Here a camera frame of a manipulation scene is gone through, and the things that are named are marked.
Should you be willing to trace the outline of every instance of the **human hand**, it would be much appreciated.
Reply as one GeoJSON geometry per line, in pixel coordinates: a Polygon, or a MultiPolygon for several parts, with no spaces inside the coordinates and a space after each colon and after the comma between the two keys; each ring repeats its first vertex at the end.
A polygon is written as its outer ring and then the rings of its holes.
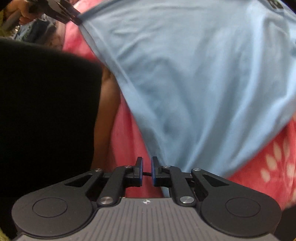
{"type": "Polygon", "coordinates": [[[29,8],[30,3],[27,0],[12,0],[5,8],[5,18],[8,19],[11,14],[20,10],[22,16],[20,17],[19,24],[27,24],[40,16],[37,13],[29,13],[29,8]]]}

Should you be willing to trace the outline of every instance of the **light blue cloth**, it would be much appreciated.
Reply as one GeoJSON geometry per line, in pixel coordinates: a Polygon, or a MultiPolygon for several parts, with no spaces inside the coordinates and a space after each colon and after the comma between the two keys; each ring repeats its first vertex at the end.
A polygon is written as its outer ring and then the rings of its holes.
{"type": "Polygon", "coordinates": [[[110,0],[81,15],[81,31],[116,76],[150,156],[228,177],[296,110],[296,15],[283,6],[110,0]]]}

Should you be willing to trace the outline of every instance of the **metal screw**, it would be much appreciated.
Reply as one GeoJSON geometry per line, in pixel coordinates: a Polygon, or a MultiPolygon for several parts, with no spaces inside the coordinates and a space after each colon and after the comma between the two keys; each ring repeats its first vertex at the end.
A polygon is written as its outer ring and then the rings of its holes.
{"type": "Polygon", "coordinates": [[[190,196],[184,196],[180,198],[180,201],[184,204],[189,204],[194,202],[194,198],[190,196]]]}
{"type": "Polygon", "coordinates": [[[113,202],[113,198],[111,198],[111,197],[102,197],[100,199],[100,203],[102,203],[102,204],[110,204],[112,202],[113,202]]]}

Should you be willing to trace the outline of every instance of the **circular cap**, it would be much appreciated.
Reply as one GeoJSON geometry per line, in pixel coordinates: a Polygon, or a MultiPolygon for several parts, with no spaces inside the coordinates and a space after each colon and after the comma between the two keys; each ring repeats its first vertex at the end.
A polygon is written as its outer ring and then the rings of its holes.
{"type": "Polygon", "coordinates": [[[242,218],[255,216],[260,211],[260,205],[256,201],[244,197],[230,199],[226,208],[231,214],[242,218]]]}
{"type": "Polygon", "coordinates": [[[193,203],[194,202],[194,198],[190,197],[190,196],[184,196],[180,198],[180,201],[184,204],[188,204],[188,203],[193,203]]]}
{"type": "Polygon", "coordinates": [[[60,198],[44,198],[37,201],[33,211],[44,218],[53,218],[62,215],[67,210],[67,203],[60,198]]]}
{"type": "Polygon", "coordinates": [[[102,204],[110,204],[112,202],[113,202],[113,198],[111,198],[111,197],[102,197],[100,199],[100,203],[102,203],[102,204]]]}

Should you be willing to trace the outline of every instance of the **gray ribbed surface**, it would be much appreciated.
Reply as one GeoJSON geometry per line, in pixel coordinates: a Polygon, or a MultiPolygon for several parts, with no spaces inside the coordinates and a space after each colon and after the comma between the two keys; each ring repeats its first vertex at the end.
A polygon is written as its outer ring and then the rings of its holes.
{"type": "MultiPolygon", "coordinates": [[[[199,217],[193,208],[178,206],[171,198],[123,198],[119,205],[102,208],[81,231],[58,241],[239,241],[220,233],[199,217]]],[[[272,235],[248,241],[276,241],[272,235]]],[[[17,241],[40,241],[26,235],[17,241]]]]}

